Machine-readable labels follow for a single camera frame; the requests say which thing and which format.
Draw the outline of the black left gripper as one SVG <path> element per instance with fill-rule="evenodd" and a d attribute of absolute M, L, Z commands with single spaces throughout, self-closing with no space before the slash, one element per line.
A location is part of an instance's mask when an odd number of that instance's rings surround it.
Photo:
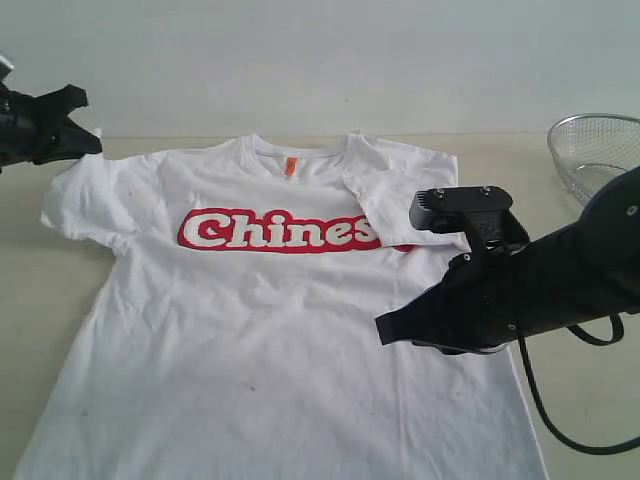
<path fill-rule="evenodd" d="M 66 117 L 89 106 L 84 89 L 68 84 L 40 96 L 1 85 L 1 167 L 44 165 L 103 152 L 100 138 L 69 118 L 53 129 L 49 117 Z"/>

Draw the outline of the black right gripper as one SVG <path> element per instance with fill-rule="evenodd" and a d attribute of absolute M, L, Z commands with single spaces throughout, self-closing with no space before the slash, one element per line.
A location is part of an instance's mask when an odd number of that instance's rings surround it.
<path fill-rule="evenodd" d="M 492 355 L 527 337 L 524 259 L 523 252 L 454 257 L 440 284 L 375 319 L 381 344 Z"/>

